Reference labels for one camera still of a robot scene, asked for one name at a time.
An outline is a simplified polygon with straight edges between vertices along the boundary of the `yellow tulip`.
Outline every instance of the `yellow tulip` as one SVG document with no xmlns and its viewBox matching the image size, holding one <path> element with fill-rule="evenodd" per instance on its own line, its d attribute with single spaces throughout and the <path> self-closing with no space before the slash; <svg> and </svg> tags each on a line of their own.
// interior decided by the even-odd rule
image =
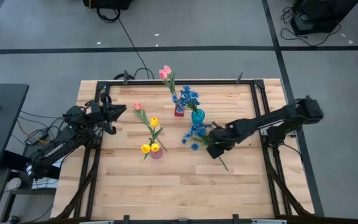
<svg viewBox="0 0 358 224">
<path fill-rule="evenodd" d="M 143 153 L 149 153 L 150 152 L 150 146 L 148 144 L 144 144 L 141 149 L 142 149 Z"/>
<path fill-rule="evenodd" d="M 157 143 L 153 143 L 152 144 L 152 151 L 153 152 L 158 152 L 158 150 L 160 150 L 160 145 Z"/>
<path fill-rule="evenodd" d="M 157 127 L 158 126 L 158 118 L 152 117 L 150 119 L 150 126 L 153 127 L 153 128 Z"/>
</svg>

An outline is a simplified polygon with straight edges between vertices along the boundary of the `black metal frame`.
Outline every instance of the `black metal frame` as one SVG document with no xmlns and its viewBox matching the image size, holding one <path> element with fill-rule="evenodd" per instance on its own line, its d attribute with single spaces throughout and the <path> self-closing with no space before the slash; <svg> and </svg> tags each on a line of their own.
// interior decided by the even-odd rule
<svg viewBox="0 0 358 224">
<path fill-rule="evenodd" d="M 255 108 L 255 114 L 256 117 L 259 117 L 261 115 L 260 108 L 259 108 L 259 102 L 257 97 L 257 88 L 260 89 L 260 93 L 262 95 L 262 103 L 264 106 L 265 113 L 269 113 L 269 104 L 267 102 L 267 95 L 265 91 L 264 81 L 263 80 L 176 80 L 175 84 L 177 85 L 250 85 L 251 93 L 252 93 L 252 99 L 254 102 L 254 108 Z M 138 81 L 138 80 L 127 80 L 124 82 L 123 80 L 117 80 L 113 82 L 97 82 L 96 85 L 96 93 L 95 93 L 95 100 L 99 100 L 100 94 L 105 91 L 106 93 L 110 92 L 110 89 L 112 86 L 121 86 L 121 85 L 163 85 L 163 83 L 160 80 L 144 80 L 144 81 Z M 260 133 L 260 140 L 262 143 L 262 150 L 264 155 L 264 161 L 266 170 L 269 170 L 269 165 L 271 166 L 270 162 L 270 155 L 269 150 L 267 146 L 267 139 L 261 135 Z M 91 149 L 85 149 L 84 159 L 83 159 L 83 165 L 81 169 L 81 175 L 80 175 L 80 184 L 79 188 L 84 184 L 87 171 L 88 171 L 88 161 L 90 158 L 90 150 Z M 289 203 L 288 193 L 291 197 L 293 195 L 289 192 L 287 187 L 285 186 L 285 179 L 283 174 L 283 168 L 282 163 L 280 160 L 280 155 L 278 153 L 277 148 L 273 148 L 273 156 L 276 163 L 276 170 L 277 175 L 279 179 L 281 180 L 282 184 L 278 184 L 279 188 L 285 188 L 285 190 L 282 192 L 283 200 L 284 200 L 284 206 L 285 206 L 285 214 L 291 216 L 291 206 Z M 100 148 L 96 150 L 95 156 L 94 156 L 94 166 L 96 168 L 99 166 L 99 160 L 100 160 Z M 270 190 L 270 196 L 272 199 L 272 207 L 273 207 L 273 213 L 275 217 L 280 216 L 280 209 L 278 207 L 278 200 L 277 200 L 277 192 L 275 189 L 275 182 L 274 178 L 271 175 L 271 172 L 267 172 L 267 178 L 268 178 L 268 186 Z M 91 214 L 92 214 L 92 207 L 93 207 L 93 199 L 94 199 L 94 191 L 96 189 L 96 175 L 92 178 L 90 187 L 89 187 L 89 195 L 88 195 L 88 203 L 86 207 L 86 215 L 85 217 L 80 217 L 80 210 L 81 210 L 81 201 L 82 197 L 79 199 L 78 203 L 76 204 L 75 210 L 74 210 L 74 218 L 84 218 L 86 220 L 90 220 Z M 246 222 L 250 223 L 252 222 L 251 219 L 242 219 L 240 220 L 238 218 L 238 215 L 234 214 L 233 219 L 227 219 L 227 220 L 192 220 L 192 223 L 201 222 L 201 223 L 233 223 L 234 220 L 238 220 L 239 222 Z M 127 223 L 126 218 L 123 219 L 123 221 L 115 220 L 115 223 Z M 139 223 L 178 223 L 178 220 L 137 220 L 136 222 Z"/>
</svg>

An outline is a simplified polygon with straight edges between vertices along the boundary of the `wooden table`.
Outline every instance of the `wooden table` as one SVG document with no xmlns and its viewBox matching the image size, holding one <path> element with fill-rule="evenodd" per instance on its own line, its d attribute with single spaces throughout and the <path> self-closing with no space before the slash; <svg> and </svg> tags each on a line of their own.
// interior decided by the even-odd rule
<svg viewBox="0 0 358 224">
<path fill-rule="evenodd" d="M 94 98 L 96 82 L 81 82 L 78 106 Z M 265 79 L 264 83 L 270 110 L 284 106 L 280 80 Z M 255 117 L 249 85 L 191 87 L 200 94 L 200 108 L 206 112 L 207 123 Z M 209 156 L 205 146 L 193 151 L 191 143 L 181 143 L 191 127 L 191 113 L 185 111 L 184 117 L 174 117 L 175 105 L 166 86 L 114 86 L 110 96 L 113 103 L 125 104 L 128 109 L 114 124 L 117 134 L 103 136 L 92 220 L 122 220 L 124 215 L 130 215 L 131 220 L 228 219 L 235 213 L 240 218 L 274 217 L 258 133 L 221 156 L 228 172 L 218 159 Z M 258 98 L 263 113 L 260 92 Z M 156 116 L 164 127 L 159 138 L 168 152 L 159 160 L 144 160 L 140 151 L 150 133 L 133 112 L 136 101 L 142 103 L 149 118 Z M 295 138 L 285 142 L 297 149 Z M 77 149 L 62 165 L 51 217 L 58 215 L 76 192 L 83 154 L 83 148 Z M 299 154 L 280 146 L 280 155 L 288 188 L 313 213 Z M 282 196 L 278 187 L 276 190 L 283 213 Z M 85 215 L 86 198 L 81 215 Z"/>
</svg>

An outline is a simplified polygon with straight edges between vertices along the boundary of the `tulip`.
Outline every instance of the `tulip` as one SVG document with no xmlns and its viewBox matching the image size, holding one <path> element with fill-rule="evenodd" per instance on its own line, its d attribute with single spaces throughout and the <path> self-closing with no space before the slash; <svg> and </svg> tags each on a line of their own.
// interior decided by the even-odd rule
<svg viewBox="0 0 358 224">
<path fill-rule="evenodd" d="M 152 144 L 152 151 L 153 152 L 158 152 L 158 150 L 160 150 L 160 145 L 158 145 L 157 143 L 153 143 Z"/>
<path fill-rule="evenodd" d="M 160 78 L 166 80 L 168 78 L 168 73 L 165 70 L 160 70 Z"/>
<path fill-rule="evenodd" d="M 135 110 L 139 111 L 140 107 L 142 107 L 142 105 L 139 102 L 135 103 Z"/>
<path fill-rule="evenodd" d="M 153 127 L 153 128 L 157 127 L 158 126 L 158 118 L 152 117 L 150 119 L 150 126 Z"/>
<path fill-rule="evenodd" d="M 168 65 L 164 65 L 164 71 L 170 75 L 172 73 L 171 68 Z"/>
<path fill-rule="evenodd" d="M 144 145 L 141 147 L 141 149 L 142 149 L 142 152 L 143 152 L 144 154 L 150 152 L 150 146 L 149 146 L 148 144 L 144 144 Z"/>
</svg>

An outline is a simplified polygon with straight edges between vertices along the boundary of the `pink tulip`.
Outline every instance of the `pink tulip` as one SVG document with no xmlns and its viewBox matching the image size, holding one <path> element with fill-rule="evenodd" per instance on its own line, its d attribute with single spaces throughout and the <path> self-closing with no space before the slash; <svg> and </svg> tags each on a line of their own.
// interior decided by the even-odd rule
<svg viewBox="0 0 358 224">
<path fill-rule="evenodd" d="M 164 71 L 170 75 L 172 73 L 171 68 L 168 65 L 164 65 Z"/>
<path fill-rule="evenodd" d="M 160 70 L 160 78 L 166 80 L 168 78 L 168 73 L 165 70 Z"/>
<path fill-rule="evenodd" d="M 142 105 L 139 102 L 135 103 L 135 110 L 139 111 L 140 107 L 142 107 Z"/>
</svg>

